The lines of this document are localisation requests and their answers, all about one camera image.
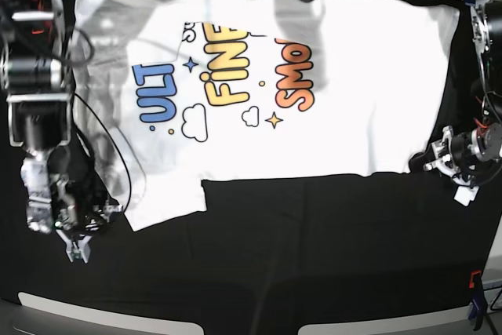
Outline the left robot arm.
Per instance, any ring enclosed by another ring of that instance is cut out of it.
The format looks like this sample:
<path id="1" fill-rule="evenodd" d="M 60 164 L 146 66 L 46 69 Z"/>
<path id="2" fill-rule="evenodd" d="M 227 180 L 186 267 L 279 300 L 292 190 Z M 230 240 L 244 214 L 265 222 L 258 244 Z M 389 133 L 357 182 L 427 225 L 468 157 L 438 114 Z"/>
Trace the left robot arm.
<path id="1" fill-rule="evenodd" d="M 501 174 L 501 0 L 464 0 L 470 11 L 472 41 L 479 77 L 471 92 L 481 105 L 475 127 L 442 137 L 409 160 L 414 170 L 438 170 L 457 186 L 454 200 L 469 206 L 480 187 Z"/>

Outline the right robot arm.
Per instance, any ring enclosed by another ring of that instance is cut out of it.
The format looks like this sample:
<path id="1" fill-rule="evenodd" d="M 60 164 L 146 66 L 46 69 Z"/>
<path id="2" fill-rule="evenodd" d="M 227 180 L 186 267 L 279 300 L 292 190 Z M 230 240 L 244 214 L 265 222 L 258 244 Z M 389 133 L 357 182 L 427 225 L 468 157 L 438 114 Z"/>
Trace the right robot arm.
<path id="1" fill-rule="evenodd" d="M 122 211 L 96 187 L 95 155 L 73 117 L 77 28 L 63 0 L 1 0 L 1 89 L 9 142 L 23 149 L 27 226 L 56 233 L 69 260 L 88 261 L 93 236 Z"/>

